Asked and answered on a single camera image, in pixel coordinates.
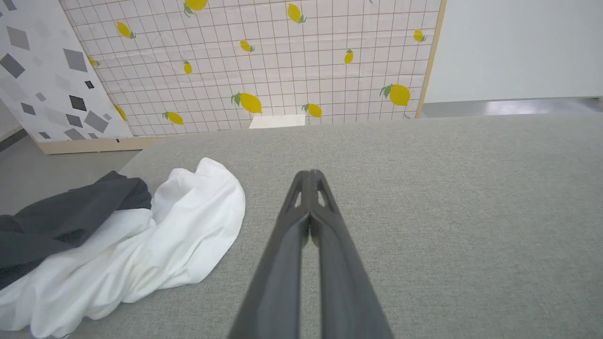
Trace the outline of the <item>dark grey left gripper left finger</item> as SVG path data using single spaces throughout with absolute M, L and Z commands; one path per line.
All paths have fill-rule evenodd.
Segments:
M 310 219 L 309 175 L 308 171 L 300 171 L 293 178 L 229 331 L 231 339 L 297 339 L 300 336 L 302 249 L 307 242 Z

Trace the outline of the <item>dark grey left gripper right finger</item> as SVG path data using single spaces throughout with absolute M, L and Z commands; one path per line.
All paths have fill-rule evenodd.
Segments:
M 328 182 L 311 171 L 311 237 L 319 249 L 321 336 L 394 337 Z

